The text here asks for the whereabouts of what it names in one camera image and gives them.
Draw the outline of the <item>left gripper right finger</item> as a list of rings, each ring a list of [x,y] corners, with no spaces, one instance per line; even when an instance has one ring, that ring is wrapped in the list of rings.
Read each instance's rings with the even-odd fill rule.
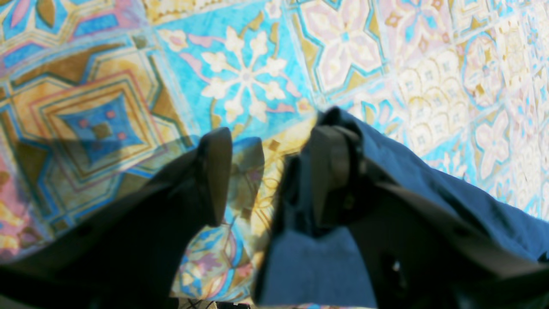
[[[524,260],[369,160],[359,135],[311,132],[314,219],[349,229],[380,309],[546,309],[547,264]]]

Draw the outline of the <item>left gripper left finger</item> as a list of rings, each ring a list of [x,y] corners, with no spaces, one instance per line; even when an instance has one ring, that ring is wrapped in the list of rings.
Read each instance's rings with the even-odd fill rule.
[[[1,266],[1,296],[35,309],[164,309],[182,258],[221,225],[231,174],[226,127],[51,244]]]

